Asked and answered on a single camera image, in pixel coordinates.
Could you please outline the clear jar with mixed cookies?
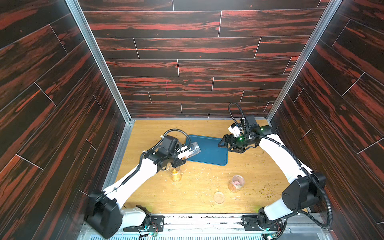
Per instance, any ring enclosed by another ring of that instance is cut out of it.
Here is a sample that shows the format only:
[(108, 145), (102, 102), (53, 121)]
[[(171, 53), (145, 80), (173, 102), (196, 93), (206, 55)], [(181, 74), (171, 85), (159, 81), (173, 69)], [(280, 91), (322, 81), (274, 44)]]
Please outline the clear jar with mixed cookies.
[(190, 144), (190, 147), (187, 148), (187, 146), (184, 146), (181, 148), (181, 152), (178, 154), (178, 158), (182, 160), (186, 160), (188, 158), (191, 158), (198, 153), (201, 152), (201, 149), (197, 142), (193, 142)]

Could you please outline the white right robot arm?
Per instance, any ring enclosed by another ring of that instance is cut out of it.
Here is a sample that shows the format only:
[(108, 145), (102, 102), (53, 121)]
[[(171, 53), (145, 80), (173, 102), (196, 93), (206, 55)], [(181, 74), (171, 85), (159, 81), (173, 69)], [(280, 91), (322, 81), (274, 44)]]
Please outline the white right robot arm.
[(322, 228), (329, 227), (333, 215), (329, 197), (324, 189), (326, 178), (323, 174), (315, 173), (302, 163), (270, 126), (256, 125), (250, 130), (241, 131), (232, 124), (229, 130), (231, 134), (224, 135), (218, 144), (219, 148), (242, 154), (250, 148), (260, 147), (274, 160), (289, 182), (279, 200), (259, 210), (259, 223), (262, 228), (321, 201), (325, 201), (327, 206), (327, 222), (318, 225)]

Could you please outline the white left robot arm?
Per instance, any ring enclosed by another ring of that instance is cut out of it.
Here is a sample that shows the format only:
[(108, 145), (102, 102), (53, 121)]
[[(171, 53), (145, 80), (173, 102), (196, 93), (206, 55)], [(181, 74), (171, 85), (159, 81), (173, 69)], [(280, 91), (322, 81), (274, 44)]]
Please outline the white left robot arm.
[(171, 150), (158, 147), (144, 151), (135, 169), (102, 192), (89, 195), (85, 222), (105, 239), (122, 230), (147, 229), (151, 213), (142, 206), (124, 209), (125, 202), (143, 183), (168, 163), (179, 167), (185, 164), (186, 159), (197, 149), (192, 145), (189, 147), (176, 145)]

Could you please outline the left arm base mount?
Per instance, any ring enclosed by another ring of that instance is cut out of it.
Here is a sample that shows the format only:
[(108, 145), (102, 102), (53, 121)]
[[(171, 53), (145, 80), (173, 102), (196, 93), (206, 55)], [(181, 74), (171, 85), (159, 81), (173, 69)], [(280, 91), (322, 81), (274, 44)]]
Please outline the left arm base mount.
[(164, 230), (165, 216), (153, 215), (143, 206), (137, 205), (132, 209), (123, 209), (121, 213), (123, 220), (119, 231), (152, 233), (156, 237)]

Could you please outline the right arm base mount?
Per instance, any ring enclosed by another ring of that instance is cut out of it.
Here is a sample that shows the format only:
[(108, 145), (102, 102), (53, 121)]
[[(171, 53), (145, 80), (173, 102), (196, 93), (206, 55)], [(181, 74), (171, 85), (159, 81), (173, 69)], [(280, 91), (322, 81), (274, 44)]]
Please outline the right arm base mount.
[(264, 240), (277, 240), (286, 229), (288, 220), (279, 218), (270, 220), (264, 208), (259, 209), (257, 215), (243, 215), (240, 224), (245, 228), (245, 231), (272, 231), (274, 233), (262, 234)]

